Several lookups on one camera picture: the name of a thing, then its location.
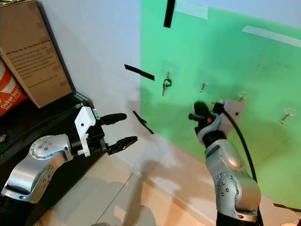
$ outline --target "white tape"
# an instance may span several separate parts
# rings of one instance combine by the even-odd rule
[[[296,39],[284,34],[279,34],[276,32],[270,32],[268,30],[264,30],[261,28],[257,28],[257,27],[252,27],[252,26],[246,26],[244,27],[244,29],[242,30],[243,32],[249,33],[249,34],[254,34],[254,35],[258,35],[267,39],[272,39],[275,41],[279,41],[288,45],[292,45],[298,48],[301,48],[301,40],[300,39]]]
[[[180,13],[185,13],[191,16],[196,16],[202,19],[208,19],[208,6],[188,0],[177,0],[175,10]]]

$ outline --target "black tape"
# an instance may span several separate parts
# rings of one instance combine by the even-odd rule
[[[135,112],[133,111],[134,115],[137,117],[138,121],[151,133],[151,134],[154,134],[154,132],[148,128],[145,124],[146,124],[146,120],[140,118],[140,116]]]
[[[141,76],[145,77],[145,78],[148,78],[150,80],[155,80],[155,76],[153,76],[152,74],[148,74],[147,72],[144,72],[144,71],[141,71],[140,69],[136,68],[136,67],[132,67],[130,65],[124,65],[124,67],[129,70],[129,71],[132,71],[132,72],[136,72],[138,74],[140,74]]]
[[[276,207],[280,207],[280,208],[288,209],[288,210],[291,210],[291,211],[294,211],[294,212],[297,212],[297,213],[301,213],[301,210],[300,210],[300,209],[290,208],[290,207],[287,207],[287,206],[285,206],[285,205],[277,204],[277,203],[273,203],[273,204],[274,204],[274,206],[276,206]]]
[[[175,5],[175,0],[167,0],[167,7],[165,13],[165,20],[164,20],[165,27],[170,28],[171,21],[173,19],[173,14],[174,14],[174,5]]]

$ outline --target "black cable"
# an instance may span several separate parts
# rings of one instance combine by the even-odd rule
[[[224,113],[224,115],[229,119],[229,121],[232,123],[233,127],[235,128],[239,138],[240,138],[240,141],[244,147],[244,150],[245,150],[245,153],[246,153],[246,156],[248,158],[248,161],[249,161],[249,165],[250,165],[250,168],[251,168],[251,172],[252,172],[252,177],[253,179],[257,182],[257,177],[256,177],[256,173],[255,173],[255,168],[254,168],[254,165],[253,165],[253,161],[252,161],[252,158],[251,158],[251,155],[250,155],[250,152],[249,152],[249,149],[246,145],[246,141],[245,141],[245,138],[243,136],[243,134],[241,133],[239,127],[237,126],[236,122],[234,121],[234,119],[231,117],[231,115],[225,110],[223,109],[222,111]],[[261,216],[261,213],[260,213],[260,210],[259,210],[259,207],[258,207],[258,223],[259,225],[263,226],[263,220],[262,220],[262,216]]]
[[[28,133],[30,133],[31,131],[33,131],[33,130],[36,129],[37,127],[39,127],[39,126],[45,124],[46,122],[49,122],[49,121],[52,120],[52,119],[55,119],[55,118],[57,118],[57,117],[60,117],[60,116],[62,116],[62,115],[64,115],[64,114],[67,114],[67,113],[71,114],[71,113],[72,113],[74,110],[76,110],[76,109],[77,109],[77,105],[71,107],[70,109],[68,109],[68,110],[66,110],[66,111],[64,111],[64,112],[61,112],[61,113],[59,113],[59,114],[56,114],[56,115],[54,115],[54,116],[51,116],[51,117],[49,117],[49,118],[43,120],[43,121],[40,121],[39,123],[35,124],[34,126],[30,127],[29,129],[27,129],[22,135],[20,135],[19,137],[17,137],[10,145],[8,145],[7,148],[5,148],[4,150],[2,150],[1,153],[6,152],[10,147],[12,147],[14,144],[16,144],[21,138],[23,138],[25,135],[27,135]]]

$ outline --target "orange bag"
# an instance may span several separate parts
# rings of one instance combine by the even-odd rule
[[[13,74],[0,59],[0,116],[27,98],[28,96],[16,83]]]

